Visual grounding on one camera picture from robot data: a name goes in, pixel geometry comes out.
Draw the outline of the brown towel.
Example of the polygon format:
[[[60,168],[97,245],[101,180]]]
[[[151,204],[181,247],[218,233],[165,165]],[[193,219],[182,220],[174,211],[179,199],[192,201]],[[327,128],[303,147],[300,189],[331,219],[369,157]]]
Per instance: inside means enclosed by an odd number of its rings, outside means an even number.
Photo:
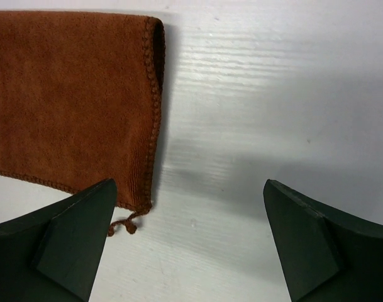
[[[152,207],[165,30],[152,16],[0,11],[0,176],[75,194],[116,181],[113,222]]]

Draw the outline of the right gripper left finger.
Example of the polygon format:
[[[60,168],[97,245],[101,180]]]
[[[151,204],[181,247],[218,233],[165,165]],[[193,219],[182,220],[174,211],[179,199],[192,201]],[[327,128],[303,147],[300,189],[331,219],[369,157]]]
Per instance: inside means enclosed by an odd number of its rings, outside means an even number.
[[[0,223],[0,301],[89,301],[116,197],[106,179]]]

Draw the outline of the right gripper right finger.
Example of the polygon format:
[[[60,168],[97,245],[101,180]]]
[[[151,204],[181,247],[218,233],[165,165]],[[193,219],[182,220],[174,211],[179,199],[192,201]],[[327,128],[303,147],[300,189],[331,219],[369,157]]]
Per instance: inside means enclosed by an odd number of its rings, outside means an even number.
[[[263,195],[292,301],[383,301],[383,225],[279,181]]]

